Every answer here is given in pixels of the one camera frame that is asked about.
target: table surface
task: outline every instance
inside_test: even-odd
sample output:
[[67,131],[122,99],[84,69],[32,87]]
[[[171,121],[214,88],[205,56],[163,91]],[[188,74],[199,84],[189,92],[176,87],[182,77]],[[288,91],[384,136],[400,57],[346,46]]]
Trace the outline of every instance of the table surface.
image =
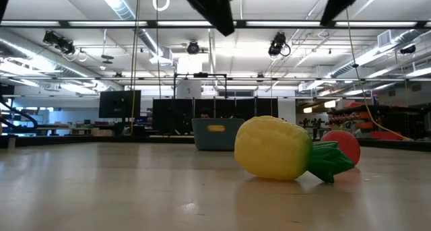
[[362,148],[322,183],[245,172],[190,144],[80,143],[1,154],[0,230],[430,230],[431,154]]

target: green pineapple leaves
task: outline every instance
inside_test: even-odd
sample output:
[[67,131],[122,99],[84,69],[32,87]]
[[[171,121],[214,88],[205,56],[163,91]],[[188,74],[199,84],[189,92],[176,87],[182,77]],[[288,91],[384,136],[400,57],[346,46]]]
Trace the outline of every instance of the green pineapple leaves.
[[335,174],[355,167],[337,145],[336,141],[315,143],[308,161],[308,171],[326,183],[334,183]]

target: ceiling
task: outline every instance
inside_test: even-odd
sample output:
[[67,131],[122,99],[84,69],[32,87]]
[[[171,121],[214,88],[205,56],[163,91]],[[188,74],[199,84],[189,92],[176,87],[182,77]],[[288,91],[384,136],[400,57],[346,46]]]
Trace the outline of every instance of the ceiling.
[[[129,0],[135,8],[136,0]],[[324,0],[234,0],[231,3],[235,20],[319,20],[325,8]],[[140,20],[202,20],[186,0],[170,0],[165,11],[157,12],[152,0],[141,0]],[[351,20],[429,20],[431,0],[357,0],[350,8]],[[114,11],[104,0],[9,0],[4,20],[118,20]],[[346,20],[345,12],[336,20]],[[7,28],[14,34],[34,44],[42,42],[45,29]],[[206,28],[149,29],[147,30],[158,44],[170,47],[174,58],[186,56],[183,44],[196,40],[203,48],[209,48],[209,32]],[[299,30],[295,29],[237,29],[224,37],[211,30],[215,37],[216,73],[227,73],[235,77],[255,77],[258,73],[266,76],[323,77],[327,69],[352,58],[348,30]],[[104,43],[101,29],[55,29],[58,35],[74,41],[88,55],[84,62],[75,60],[85,68],[100,75],[112,76],[115,72],[129,75],[132,68],[133,31],[130,29],[109,29]],[[267,50],[277,32],[284,32],[289,38],[292,54],[273,62]],[[352,30],[352,44],[359,52],[376,44],[377,36],[384,30]],[[139,42],[143,52],[137,53],[138,76],[172,75],[171,67],[158,67],[149,62],[150,54]],[[421,42],[419,51],[428,48],[428,42]],[[112,65],[102,71],[102,54],[115,57]],[[197,55],[203,61],[203,70],[210,71],[209,55]],[[394,64],[393,53],[367,66],[383,69]],[[298,85],[299,82],[286,81],[281,85]]]

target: person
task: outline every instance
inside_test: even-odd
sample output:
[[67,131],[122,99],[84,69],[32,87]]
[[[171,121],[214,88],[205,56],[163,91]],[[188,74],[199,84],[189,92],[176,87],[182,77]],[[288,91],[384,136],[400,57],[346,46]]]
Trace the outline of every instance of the person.
[[208,119],[209,118],[209,110],[208,109],[202,109],[201,110],[201,118],[206,118],[206,119]]

